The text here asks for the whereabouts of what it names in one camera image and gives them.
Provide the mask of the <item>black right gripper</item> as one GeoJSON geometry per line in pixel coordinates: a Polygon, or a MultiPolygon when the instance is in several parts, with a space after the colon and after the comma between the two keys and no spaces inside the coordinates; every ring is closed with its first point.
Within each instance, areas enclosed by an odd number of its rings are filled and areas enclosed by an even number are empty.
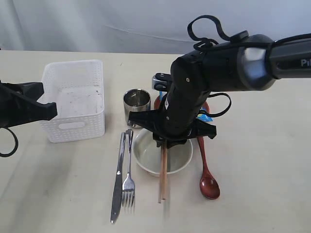
{"type": "Polygon", "coordinates": [[[207,136],[213,139],[216,126],[197,120],[211,93],[202,55],[183,55],[171,65],[172,85],[159,110],[129,112],[128,120],[155,133],[156,146],[184,145],[188,139],[207,136]]]}

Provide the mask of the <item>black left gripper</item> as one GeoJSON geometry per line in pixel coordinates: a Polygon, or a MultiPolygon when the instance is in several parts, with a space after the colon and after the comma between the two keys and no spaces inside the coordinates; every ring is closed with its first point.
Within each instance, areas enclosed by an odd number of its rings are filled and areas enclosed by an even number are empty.
{"type": "Polygon", "coordinates": [[[39,82],[0,83],[0,126],[9,128],[56,117],[55,102],[37,102],[43,94],[39,82]]]}

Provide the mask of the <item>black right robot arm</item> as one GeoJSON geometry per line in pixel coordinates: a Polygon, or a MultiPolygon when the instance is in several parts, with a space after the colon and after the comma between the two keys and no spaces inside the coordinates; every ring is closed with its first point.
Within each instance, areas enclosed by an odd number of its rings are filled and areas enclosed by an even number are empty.
{"type": "Polygon", "coordinates": [[[262,91],[276,80],[311,76],[311,36],[273,41],[257,34],[240,43],[192,51],[171,65],[172,84],[160,107],[130,112],[129,121],[153,133],[160,146],[184,144],[199,136],[214,138],[216,127],[197,118],[209,97],[230,91],[262,91]]]}

